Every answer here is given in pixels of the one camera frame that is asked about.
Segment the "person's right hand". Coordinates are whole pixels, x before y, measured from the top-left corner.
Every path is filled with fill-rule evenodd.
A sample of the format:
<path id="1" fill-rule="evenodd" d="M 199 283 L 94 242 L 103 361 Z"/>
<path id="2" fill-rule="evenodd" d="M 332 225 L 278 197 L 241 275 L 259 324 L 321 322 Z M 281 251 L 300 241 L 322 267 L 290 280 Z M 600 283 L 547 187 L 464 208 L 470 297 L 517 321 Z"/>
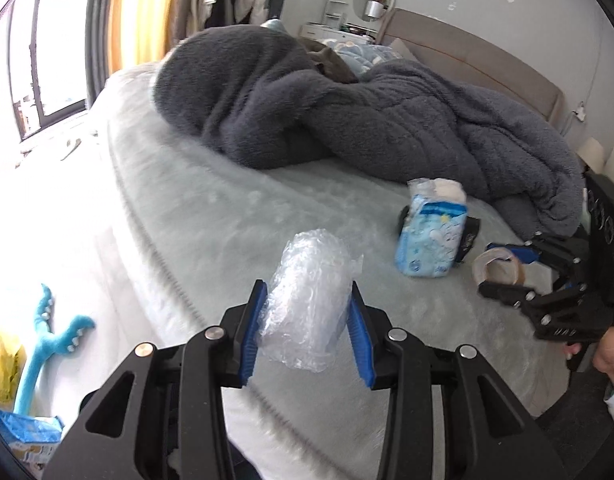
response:
<path id="1" fill-rule="evenodd" d="M 610 328 L 599 341 L 592 363 L 599 372 L 610 378 L 614 386 L 614 327 Z"/>

